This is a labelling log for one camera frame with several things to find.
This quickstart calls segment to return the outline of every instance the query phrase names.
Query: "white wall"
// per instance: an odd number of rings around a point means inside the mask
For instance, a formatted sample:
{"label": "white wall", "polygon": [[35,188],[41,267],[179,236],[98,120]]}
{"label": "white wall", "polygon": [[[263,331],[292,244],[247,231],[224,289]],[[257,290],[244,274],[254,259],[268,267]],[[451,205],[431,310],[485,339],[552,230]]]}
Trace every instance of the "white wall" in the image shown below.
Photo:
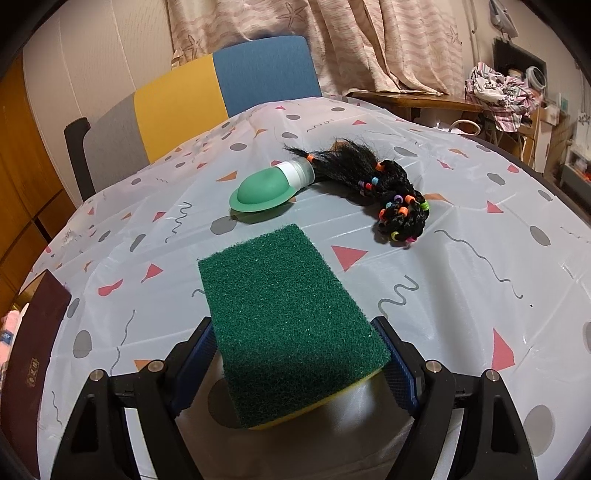
{"label": "white wall", "polygon": [[[488,0],[473,0],[476,10],[476,38],[480,47],[481,61],[493,66],[492,45],[500,32],[492,26]],[[462,41],[464,73],[466,77],[474,66],[468,20],[462,0],[451,0],[458,34]],[[546,62],[548,69],[548,95],[555,99],[561,92],[569,100],[569,114],[576,118],[581,108],[583,83],[580,70],[567,48],[550,27],[542,22],[529,8],[519,0],[502,0],[508,10],[519,37],[513,39],[515,45],[529,51]]]}
{"label": "white wall", "polygon": [[82,203],[64,128],[92,125],[137,88],[170,70],[166,0],[69,0],[23,52],[31,110],[51,162],[76,206]]}

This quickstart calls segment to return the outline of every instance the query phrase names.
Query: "chair backrest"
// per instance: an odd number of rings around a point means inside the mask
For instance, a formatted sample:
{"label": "chair backrest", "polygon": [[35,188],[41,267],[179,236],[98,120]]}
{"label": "chair backrest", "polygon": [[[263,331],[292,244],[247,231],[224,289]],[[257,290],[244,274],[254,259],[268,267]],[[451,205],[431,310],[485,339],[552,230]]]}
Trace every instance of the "chair backrest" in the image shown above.
{"label": "chair backrest", "polygon": [[[263,38],[193,60],[138,89],[82,133],[94,191],[255,105],[321,95],[303,37]],[[76,151],[70,143],[69,151]],[[87,177],[76,174],[79,187]]]}

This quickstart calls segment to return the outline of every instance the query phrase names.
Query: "braided hair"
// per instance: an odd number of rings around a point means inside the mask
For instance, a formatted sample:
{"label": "braided hair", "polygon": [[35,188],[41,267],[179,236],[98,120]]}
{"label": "braided hair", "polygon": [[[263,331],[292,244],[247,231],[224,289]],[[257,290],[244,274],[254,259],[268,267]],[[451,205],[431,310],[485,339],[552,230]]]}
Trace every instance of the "braided hair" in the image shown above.
{"label": "braided hair", "polygon": [[285,149],[308,159],[317,175],[376,198],[381,207],[378,229],[382,234],[395,241],[414,242],[423,233],[429,204],[394,160],[379,161],[370,148],[351,140],[338,140],[327,151]]}

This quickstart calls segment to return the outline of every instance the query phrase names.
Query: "green scouring sponge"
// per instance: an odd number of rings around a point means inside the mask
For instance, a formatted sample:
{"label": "green scouring sponge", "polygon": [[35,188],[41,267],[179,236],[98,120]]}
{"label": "green scouring sponge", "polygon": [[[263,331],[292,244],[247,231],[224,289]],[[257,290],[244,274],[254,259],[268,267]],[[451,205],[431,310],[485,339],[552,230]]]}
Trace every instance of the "green scouring sponge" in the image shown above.
{"label": "green scouring sponge", "polygon": [[243,427],[315,408],[390,359],[378,333],[297,226],[199,261]]}

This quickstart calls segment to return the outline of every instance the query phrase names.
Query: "bolt head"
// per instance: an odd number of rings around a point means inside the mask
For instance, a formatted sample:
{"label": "bolt head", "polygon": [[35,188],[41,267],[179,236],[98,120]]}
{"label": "bolt head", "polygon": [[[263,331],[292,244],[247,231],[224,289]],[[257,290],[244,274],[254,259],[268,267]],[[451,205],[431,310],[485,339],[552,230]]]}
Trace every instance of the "bolt head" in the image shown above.
{"label": "bolt head", "polygon": [[90,378],[93,382],[98,382],[104,376],[105,372],[99,368],[97,370],[93,370],[92,372],[90,372],[88,378]]}
{"label": "bolt head", "polygon": [[427,367],[427,370],[434,374],[441,371],[441,364],[437,360],[429,360],[425,364],[425,367]]}
{"label": "bolt head", "polygon": [[148,370],[151,372],[160,372],[164,368],[162,360],[154,360],[148,364]]}
{"label": "bolt head", "polygon": [[499,372],[497,372],[496,370],[487,370],[486,371],[486,377],[491,382],[496,382],[496,381],[498,381],[498,380],[501,379],[501,376],[499,375]]}

